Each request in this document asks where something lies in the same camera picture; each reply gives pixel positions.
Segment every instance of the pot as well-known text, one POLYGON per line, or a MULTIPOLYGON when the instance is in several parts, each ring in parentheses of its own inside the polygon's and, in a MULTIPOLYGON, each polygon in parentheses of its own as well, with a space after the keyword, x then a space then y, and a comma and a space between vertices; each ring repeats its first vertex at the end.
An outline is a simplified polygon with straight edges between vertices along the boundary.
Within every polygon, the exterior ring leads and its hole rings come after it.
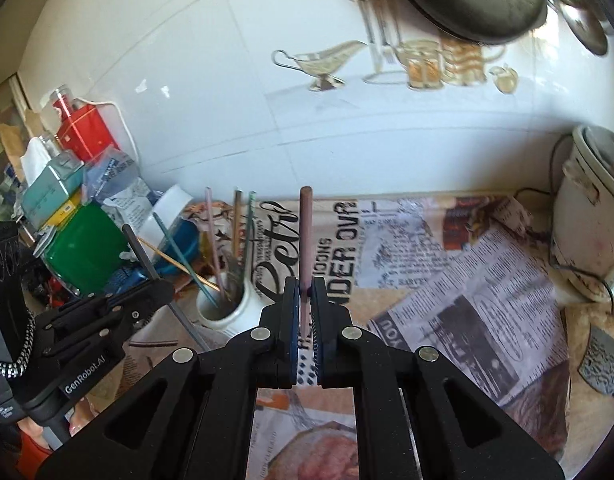
MULTIPOLYGON (((614 133, 578 126, 554 203, 552 251, 561 265, 603 278, 614 295, 614 133)), ((598 280, 561 271, 585 297, 609 301, 598 280)))

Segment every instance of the white tile wall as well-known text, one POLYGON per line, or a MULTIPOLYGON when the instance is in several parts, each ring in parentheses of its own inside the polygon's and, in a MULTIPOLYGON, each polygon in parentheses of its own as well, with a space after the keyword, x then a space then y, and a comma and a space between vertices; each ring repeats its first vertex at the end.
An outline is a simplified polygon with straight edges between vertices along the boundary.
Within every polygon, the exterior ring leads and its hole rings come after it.
MULTIPOLYGON (((405 40, 438 40, 405 0, 405 40)), ((555 15, 510 44, 512 95, 482 86, 412 91, 400 64, 392 86, 368 85, 368 48, 335 75, 343 88, 310 92, 313 78, 271 53, 367 43, 350 0, 49 0, 20 67, 32 106, 60 84, 123 110, 148 182, 180 183, 228 199, 262 196, 546 187, 558 133, 578 121, 614 129, 614 38, 588 54, 555 15)), ((103 115, 131 152, 116 111, 103 115)))

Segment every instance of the chopstick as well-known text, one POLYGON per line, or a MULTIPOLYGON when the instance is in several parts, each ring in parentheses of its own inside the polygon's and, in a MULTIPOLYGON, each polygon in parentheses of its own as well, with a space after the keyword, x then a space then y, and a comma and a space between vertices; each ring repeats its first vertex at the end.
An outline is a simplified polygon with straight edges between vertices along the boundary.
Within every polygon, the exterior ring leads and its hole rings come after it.
POLYGON ((241 201, 242 191, 236 189, 233 194, 233 219, 231 221, 231 254, 238 261, 241 249, 241 201))
POLYGON ((218 248, 216 247, 216 235, 213 230, 213 210, 212 210, 212 188, 205 187, 205 203, 207 205, 207 222, 209 224, 209 247, 212 249, 213 273, 216 275, 216 283, 221 292, 221 299, 225 299, 225 286, 221 276, 221 263, 218 259, 218 248))
POLYGON ((242 254, 242 281, 245 281, 245 269, 247 269, 247 259, 249 257, 249 239, 251 238, 251 229, 254 225, 254 200, 256 192, 249 191, 249 201, 247 202, 247 226, 245 227, 245 250, 242 254))
POLYGON ((301 293, 301 336, 303 340, 309 335, 309 305, 307 291, 311 286, 311 217, 313 213, 313 190, 309 186, 301 188, 299 241, 298 241, 298 277, 301 293))
MULTIPOLYGON (((163 260, 169 262, 170 264, 172 264, 174 267, 177 267, 178 269, 182 270, 183 272, 186 272, 187 274, 189 274, 189 271, 187 269, 185 269, 185 266, 178 263, 177 261, 174 260, 174 258, 172 258, 171 256, 168 256, 168 254, 165 254, 164 252, 162 252, 161 250, 155 248, 153 245, 151 245, 147 240, 143 240, 142 238, 140 238, 139 236, 136 236, 136 238, 138 238, 138 241, 140 243, 142 243, 144 246, 148 247, 149 249, 151 249, 152 251, 154 251, 158 256, 160 256, 163 260)), ((199 274, 196 274, 196 278, 198 278, 198 280, 200 280, 200 282, 210 288, 213 288, 213 290, 216 291, 220 291, 220 289, 218 288, 218 285, 216 285, 215 283, 210 282, 209 280, 206 280, 205 278, 203 278, 202 276, 200 276, 199 274)))
MULTIPOLYGON (((200 290, 202 290, 202 292, 205 294, 205 296, 207 297, 207 300, 209 300, 209 302, 213 306, 218 308, 218 303, 216 303, 216 300, 212 296, 211 292, 209 292, 206 286, 204 286, 203 283, 200 280, 198 280, 198 278, 196 278, 196 273, 194 272, 194 269, 192 269, 191 265, 189 265, 189 262, 187 261, 186 257, 184 256, 184 254, 178 247, 178 244, 174 241, 174 237, 169 233, 169 230, 167 229, 165 224, 162 222, 161 217, 159 217, 156 214, 156 212, 152 212, 151 214, 153 215, 153 219, 156 221, 156 224, 158 224, 158 227, 161 228, 162 234, 164 234, 165 238, 167 238, 169 245, 171 245, 171 248, 174 251, 176 251, 176 255, 178 256, 182 264, 185 266, 185 268, 189 272, 189 275, 192 277, 194 282, 196 282, 196 285, 198 285, 200 290)), ((214 269, 214 271, 216 274, 216 279, 218 279, 218 274, 220 273, 220 269, 214 269)))

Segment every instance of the yellow box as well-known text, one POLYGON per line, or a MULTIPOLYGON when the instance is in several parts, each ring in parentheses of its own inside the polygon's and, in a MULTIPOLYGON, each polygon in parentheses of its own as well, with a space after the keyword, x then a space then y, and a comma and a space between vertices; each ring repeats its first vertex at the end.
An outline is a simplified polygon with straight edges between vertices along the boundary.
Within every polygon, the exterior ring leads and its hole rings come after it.
POLYGON ((66 222, 71 215, 76 212, 78 206, 80 205, 81 195, 80 189, 77 190, 73 195, 69 197, 69 200, 62 204, 58 211, 56 211, 53 215, 50 216, 49 220, 45 222, 42 227, 47 227, 49 225, 55 225, 59 227, 61 224, 66 222))

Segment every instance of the metal rivet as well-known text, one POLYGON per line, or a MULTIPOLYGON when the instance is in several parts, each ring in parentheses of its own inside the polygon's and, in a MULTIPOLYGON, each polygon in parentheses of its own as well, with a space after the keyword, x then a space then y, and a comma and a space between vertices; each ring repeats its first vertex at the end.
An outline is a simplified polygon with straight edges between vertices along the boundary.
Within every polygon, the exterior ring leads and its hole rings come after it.
POLYGON ((438 359, 438 350, 436 350, 433 346, 423 346, 420 350, 418 350, 418 355, 423 361, 427 361, 433 363, 436 359, 438 359))
POLYGON ((271 332, 268 328, 265 328, 264 326, 259 326, 258 328, 255 328, 250 332, 250 336, 256 341, 264 341, 269 336, 271 336, 271 332))
POLYGON ((360 336, 362 335, 363 331, 357 326, 346 326, 343 329, 343 337, 345 339, 360 339, 360 336))
POLYGON ((172 358, 177 363, 187 363, 193 356, 193 350, 189 348, 179 348, 173 353, 172 358))

